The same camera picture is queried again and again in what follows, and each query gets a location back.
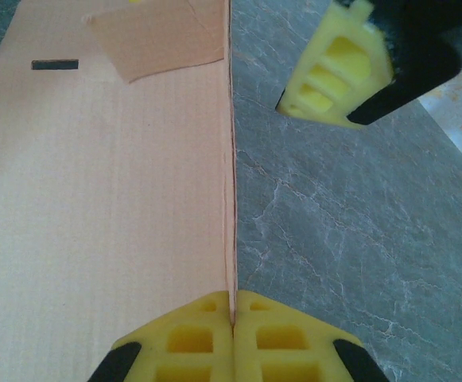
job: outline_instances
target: black mark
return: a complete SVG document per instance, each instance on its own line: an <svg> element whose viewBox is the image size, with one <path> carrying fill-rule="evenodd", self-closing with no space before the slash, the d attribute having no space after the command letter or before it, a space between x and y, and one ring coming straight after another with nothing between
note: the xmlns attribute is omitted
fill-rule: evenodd
<svg viewBox="0 0 462 382"><path fill-rule="evenodd" d="M123 382L141 351L141 344L129 342L111 350L88 382Z"/></svg>
<svg viewBox="0 0 462 382"><path fill-rule="evenodd" d="M388 382L382 370L361 346L346 340L335 340L333 346L355 382Z"/></svg>
<svg viewBox="0 0 462 382"><path fill-rule="evenodd" d="M31 62L32 70L76 70L79 60L34 60Z"/></svg>

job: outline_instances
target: marble surface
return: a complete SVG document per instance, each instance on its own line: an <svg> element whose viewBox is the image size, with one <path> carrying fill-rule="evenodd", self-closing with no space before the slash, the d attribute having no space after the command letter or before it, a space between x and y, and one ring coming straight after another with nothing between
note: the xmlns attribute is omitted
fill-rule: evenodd
<svg viewBox="0 0 462 382"><path fill-rule="evenodd" d="M462 381L462 154L418 102L363 131L274 112L326 5L234 0L239 286L352 332L392 381Z"/></svg>

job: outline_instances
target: corrugated cardboard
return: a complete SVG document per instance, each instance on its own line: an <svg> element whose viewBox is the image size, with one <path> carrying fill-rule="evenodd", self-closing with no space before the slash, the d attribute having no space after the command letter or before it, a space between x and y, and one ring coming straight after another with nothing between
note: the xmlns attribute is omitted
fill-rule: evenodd
<svg viewBox="0 0 462 382"><path fill-rule="evenodd" d="M18 7L0 48L0 380L86 380L117 338L235 290L228 3L204 3L223 12L220 59L143 72L82 22L128 0ZM123 52L144 48L123 30ZM128 58L127 79L168 71L127 84ZM80 68L30 68L58 59Z"/></svg>
<svg viewBox="0 0 462 382"><path fill-rule="evenodd" d="M132 81L222 60L223 8L215 0L148 0L91 15L86 23L119 74Z"/></svg>

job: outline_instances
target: cardboard flap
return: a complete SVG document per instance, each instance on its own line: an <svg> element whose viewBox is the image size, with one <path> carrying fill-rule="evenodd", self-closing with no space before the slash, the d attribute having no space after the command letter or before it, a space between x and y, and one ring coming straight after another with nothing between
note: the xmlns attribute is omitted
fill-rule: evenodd
<svg viewBox="0 0 462 382"><path fill-rule="evenodd" d="M149 0L86 18L125 81L223 59L224 2Z"/></svg>
<svg viewBox="0 0 462 382"><path fill-rule="evenodd" d="M81 22L122 1L23 0L0 50L6 382L87 380L116 339L216 290L229 289L234 309L235 152L221 16L228 2L191 0L193 14L179 6L165 15L173 26L170 18L191 25L195 14L205 41L219 36L223 60L124 84L102 66L108 59ZM147 4L164 9L156 1ZM114 41L115 57L137 49L149 58L153 46L138 36L125 47ZM164 49L165 59L190 53L183 49ZM197 52L189 62L207 61ZM80 68L30 68L31 60L62 59Z"/></svg>

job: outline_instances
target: yellow foam pad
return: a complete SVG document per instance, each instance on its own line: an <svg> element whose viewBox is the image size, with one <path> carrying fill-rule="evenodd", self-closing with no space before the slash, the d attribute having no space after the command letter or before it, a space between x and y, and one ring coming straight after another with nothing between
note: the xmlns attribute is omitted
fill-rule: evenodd
<svg viewBox="0 0 462 382"><path fill-rule="evenodd" d="M141 345L124 382L352 382L333 342L358 338L240 290L236 323L228 293L182 306L118 340Z"/></svg>

